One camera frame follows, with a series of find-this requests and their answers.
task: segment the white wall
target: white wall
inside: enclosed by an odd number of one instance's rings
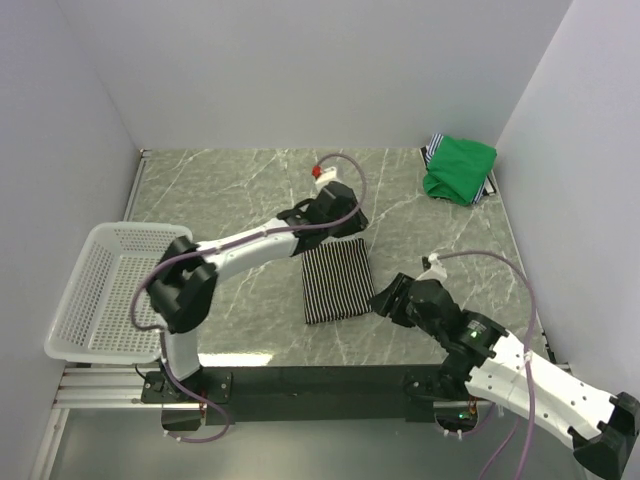
[[[136,150],[56,3],[0,13],[0,464],[19,480],[62,371],[53,312],[89,230],[121,217]]]
[[[640,4],[575,0],[498,142],[552,346],[640,397]],[[640,448],[625,478],[640,478]]]
[[[59,0],[146,148],[494,143],[570,0]]]

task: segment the green cloth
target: green cloth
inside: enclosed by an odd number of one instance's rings
[[[427,167],[422,182],[425,193],[469,205],[493,168],[497,154],[495,148],[482,143],[445,136]]]

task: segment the red cap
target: red cap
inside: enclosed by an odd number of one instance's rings
[[[322,167],[320,165],[316,165],[311,169],[311,175],[313,175],[316,179],[322,175]]]

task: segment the black metal base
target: black metal base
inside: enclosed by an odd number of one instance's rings
[[[372,418],[433,422],[434,401],[468,399],[466,392],[439,391],[438,370],[439,365],[208,367],[201,374],[201,390],[222,405],[234,423]],[[142,403],[193,402],[176,395],[160,372],[147,374],[146,387]],[[220,415],[207,409],[206,424],[221,423]]]

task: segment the striped cloth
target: striped cloth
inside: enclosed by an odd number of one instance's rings
[[[424,159],[424,164],[427,167],[427,170],[429,170],[429,162],[431,162],[431,159],[436,153],[436,150],[438,150],[443,138],[444,135],[441,133],[434,133],[429,145],[420,149],[422,151],[422,158]],[[478,189],[478,193],[475,194],[471,203],[478,203],[483,195],[492,195],[493,193],[495,193],[495,186],[493,185],[491,178],[487,175],[487,178]]]
[[[371,269],[363,239],[322,244],[302,254],[304,317],[308,325],[371,311]]]

